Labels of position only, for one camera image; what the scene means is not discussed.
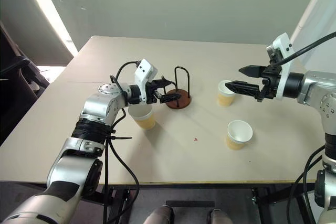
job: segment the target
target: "cup rim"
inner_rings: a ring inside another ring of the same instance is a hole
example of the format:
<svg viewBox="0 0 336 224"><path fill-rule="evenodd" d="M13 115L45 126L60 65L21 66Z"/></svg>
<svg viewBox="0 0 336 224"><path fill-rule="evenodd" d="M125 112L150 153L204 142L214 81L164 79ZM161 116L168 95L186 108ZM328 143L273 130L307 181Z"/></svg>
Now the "cup rim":
<svg viewBox="0 0 336 224"><path fill-rule="evenodd" d="M232 126L233 123L237 123L237 122L243 122L246 126L247 126L247 130L249 131L249 137L247 138L247 140L245 141L239 141L239 140L236 140L234 139L234 137L230 134L230 126ZM249 125L247 122L243 121L243 120L233 120L231 121L228 126L227 126L227 134L230 138L231 141L237 143L237 144L245 144L247 143L248 141L250 141L252 139L252 136L253 136L253 129L251 127L251 125Z"/></svg>
<svg viewBox="0 0 336 224"><path fill-rule="evenodd" d="M129 113L129 115L130 115L134 120L136 120L136 121L143 121L143 120L146 120L146 119L150 118L151 115L154 113L154 111L153 111L153 106L150 105L150 104L145 104L145 105L139 105L139 106L148 106L148 107L151 108L151 110L150 110L146 115L143 115L143 116L135 116L135 115L132 115L132 111L130 111L130 110L132 110L131 108L134 107L134 106L136 106L136 105L131 105L131 106L128 107L128 113Z"/></svg>
<svg viewBox="0 0 336 224"><path fill-rule="evenodd" d="M233 97L236 93L232 92L230 89L228 89L225 86L225 83L227 82L231 82L230 80L223 80L220 81L218 84L218 91L221 95L225 96L225 97Z"/></svg>

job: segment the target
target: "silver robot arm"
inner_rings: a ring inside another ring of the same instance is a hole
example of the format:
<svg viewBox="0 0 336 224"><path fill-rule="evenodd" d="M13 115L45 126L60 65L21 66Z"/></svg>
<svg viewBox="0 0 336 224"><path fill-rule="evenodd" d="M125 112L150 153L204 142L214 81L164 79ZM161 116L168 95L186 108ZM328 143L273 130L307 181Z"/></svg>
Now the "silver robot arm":
<svg viewBox="0 0 336 224"><path fill-rule="evenodd" d="M66 139L47 179L47 189L28 198L3 223L63 224L72 218L79 200L96 191L104 142L111 135L118 111L129 104L176 100L178 94L161 95L156 89L172 82L153 80L157 70L145 59L135 71L135 84L103 84L85 102L79 120Z"/></svg>
<svg viewBox="0 0 336 224"><path fill-rule="evenodd" d="M336 74L308 71L306 74L291 72L291 61L276 64L294 53L287 34L278 36L268 46L270 65L246 66L239 72L254 78L263 78L263 88L243 81L232 81L226 86L235 93L249 95L258 102L264 98L282 100L295 98L298 103L315 108L321 115L325 132L325 150L322 155L324 170L318 171L315 201L324 207L319 224L336 220Z"/></svg>

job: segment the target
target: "white panel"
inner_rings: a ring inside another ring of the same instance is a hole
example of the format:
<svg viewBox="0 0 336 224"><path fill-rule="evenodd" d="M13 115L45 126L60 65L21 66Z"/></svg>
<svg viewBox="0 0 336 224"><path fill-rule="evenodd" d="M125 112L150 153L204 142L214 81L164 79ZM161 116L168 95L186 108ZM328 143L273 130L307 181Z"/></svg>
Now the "white panel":
<svg viewBox="0 0 336 224"><path fill-rule="evenodd" d="M336 0L311 0L291 40L295 51L336 31ZM300 57L309 70L336 73L336 38Z"/></svg>

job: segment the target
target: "gray shoe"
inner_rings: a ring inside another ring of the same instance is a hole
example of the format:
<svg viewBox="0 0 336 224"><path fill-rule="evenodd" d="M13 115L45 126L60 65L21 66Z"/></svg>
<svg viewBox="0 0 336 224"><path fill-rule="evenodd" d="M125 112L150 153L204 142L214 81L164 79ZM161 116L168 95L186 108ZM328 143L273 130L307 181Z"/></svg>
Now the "gray shoe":
<svg viewBox="0 0 336 224"><path fill-rule="evenodd" d="M214 209L208 213L207 224L233 224L233 222L225 212Z"/></svg>
<svg viewBox="0 0 336 224"><path fill-rule="evenodd" d="M166 205L158 207L147 217L143 224L174 224L174 211Z"/></svg>

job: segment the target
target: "cup with yellow liquid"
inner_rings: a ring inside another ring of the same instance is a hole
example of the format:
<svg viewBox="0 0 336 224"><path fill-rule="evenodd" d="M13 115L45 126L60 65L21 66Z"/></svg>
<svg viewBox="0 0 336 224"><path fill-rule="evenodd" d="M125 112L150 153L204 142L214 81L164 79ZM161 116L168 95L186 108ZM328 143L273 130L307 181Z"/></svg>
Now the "cup with yellow liquid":
<svg viewBox="0 0 336 224"><path fill-rule="evenodd" d="M225 86L225 83L231 82L229 80L221 81L218 84L218 104L224 107L231 105L235 98L235 93Z"/></svg>
<svg viewBox="0 0 336 224"><path fill-rule="evenodd" d="M150 130L155 126L154 111L150 104L132 105L128 108L128 113L144 130Z"/></svg>
<svg viewBox="0 0 336 224"><path fill-rule="evenodd" d="M252 138L252 127L245 121L234 120L227 126L226 145L232 150L240 150Z"/></svg>

